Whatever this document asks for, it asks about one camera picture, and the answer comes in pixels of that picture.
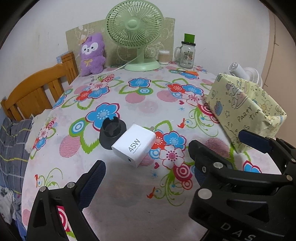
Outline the white 45W charger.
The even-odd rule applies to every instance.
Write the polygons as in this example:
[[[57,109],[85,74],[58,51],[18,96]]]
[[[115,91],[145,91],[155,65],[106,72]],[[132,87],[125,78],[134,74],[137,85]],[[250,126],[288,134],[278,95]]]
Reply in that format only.
[[[153,131],[133,124],[111,148],[116,156],[137,168],[154,145],[156,138]]]

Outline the floral tablecloth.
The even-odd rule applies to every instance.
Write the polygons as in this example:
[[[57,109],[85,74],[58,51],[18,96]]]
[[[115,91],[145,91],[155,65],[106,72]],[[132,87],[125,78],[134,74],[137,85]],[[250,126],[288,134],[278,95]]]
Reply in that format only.
[[[237,170],[278,173],[267,154],[236,153],[205,104],[214,80],[201,67],[175,64],[76,78],[33,121],[23,225],[41,187],[76,182],[101,160],[105,177],[83,210],[100,240],[199,240],[205,229],[188,216],[199,188],[189,142],[200,141]]]

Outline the yellow cartoon paper box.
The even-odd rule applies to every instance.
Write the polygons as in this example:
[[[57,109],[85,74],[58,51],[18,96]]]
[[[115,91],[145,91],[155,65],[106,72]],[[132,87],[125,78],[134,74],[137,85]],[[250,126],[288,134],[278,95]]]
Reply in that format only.
[[[286,112],[259,85],[225,73],[217,75],[206,102],[237,153],[250,149],[239,140],[241,130],[274,138],[287,119]]]

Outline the beige door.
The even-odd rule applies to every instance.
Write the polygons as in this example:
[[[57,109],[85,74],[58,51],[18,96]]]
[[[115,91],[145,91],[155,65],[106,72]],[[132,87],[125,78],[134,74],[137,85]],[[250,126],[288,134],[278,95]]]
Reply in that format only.
[[[263,88],[285,110],[295,115],[295,42],[280,21],[269,13],[269,42],[262,71]]]

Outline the black cat-ear stand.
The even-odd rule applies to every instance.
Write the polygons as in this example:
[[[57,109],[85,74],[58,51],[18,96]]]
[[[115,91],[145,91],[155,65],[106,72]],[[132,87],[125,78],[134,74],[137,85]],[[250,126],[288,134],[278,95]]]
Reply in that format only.
[[[106,118],[100,128],[99,141],[100,145],[107,150],[111,150],[112,145],[126,131],[126,124],[117,116],[112,119]]]

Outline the white standing fan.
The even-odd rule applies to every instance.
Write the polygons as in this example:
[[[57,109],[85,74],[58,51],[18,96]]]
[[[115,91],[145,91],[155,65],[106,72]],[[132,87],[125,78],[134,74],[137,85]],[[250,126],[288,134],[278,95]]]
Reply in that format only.
[[[263,82],[259,72],[252,67],[245,67],[243,68],[239,63],[233,62],[229,68],[229,73],[233,76],[251,81],[256,85],[262,87]]]

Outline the blue plaid bedding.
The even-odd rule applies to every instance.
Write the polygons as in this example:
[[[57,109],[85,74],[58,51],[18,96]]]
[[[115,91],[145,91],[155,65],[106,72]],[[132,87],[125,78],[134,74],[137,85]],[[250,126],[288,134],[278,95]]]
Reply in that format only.
[[[25,234],[22,224],[21,198],[29,153],[25,150],[32,120],[5,118],[1,124],[1,216]]]

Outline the glass jar green lid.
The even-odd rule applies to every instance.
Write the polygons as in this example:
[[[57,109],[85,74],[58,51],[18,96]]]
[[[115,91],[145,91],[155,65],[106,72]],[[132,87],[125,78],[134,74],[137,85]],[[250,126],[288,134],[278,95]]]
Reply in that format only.
[[[174,52],[174,58],[182,68],[192,68],[195,59],[195,35],[184,34],[181,46]]]

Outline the cotton swab container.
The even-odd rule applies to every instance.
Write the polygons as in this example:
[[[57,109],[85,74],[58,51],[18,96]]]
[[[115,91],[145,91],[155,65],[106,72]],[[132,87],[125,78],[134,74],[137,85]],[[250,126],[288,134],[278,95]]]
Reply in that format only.
[[[158,62],[161,65],[168,65],[169,61],[170,61],[170,51],[169,50],[159,50]]]

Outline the purple plush toy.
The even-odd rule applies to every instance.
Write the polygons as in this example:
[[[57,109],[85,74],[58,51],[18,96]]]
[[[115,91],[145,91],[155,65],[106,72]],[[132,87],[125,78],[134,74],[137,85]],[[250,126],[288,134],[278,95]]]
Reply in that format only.
[[[80,75],[99,74],[103,71],[106,58],[104,57],[105,44],[102,33],[88,36],[82,43],[80,52]]]

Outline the green desk fan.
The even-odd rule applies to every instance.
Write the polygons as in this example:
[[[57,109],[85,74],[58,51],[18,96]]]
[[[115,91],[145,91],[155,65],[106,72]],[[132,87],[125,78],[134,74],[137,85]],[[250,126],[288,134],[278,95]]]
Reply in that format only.
[[[160,9],[148,1],[123,1],[114,6],[106,16],[105,29],[118,46],[136,49],[137,56],[122,67],[133,72],[160,68],[154,59],[145,58],[145,48],[155,41],[164,21]]]

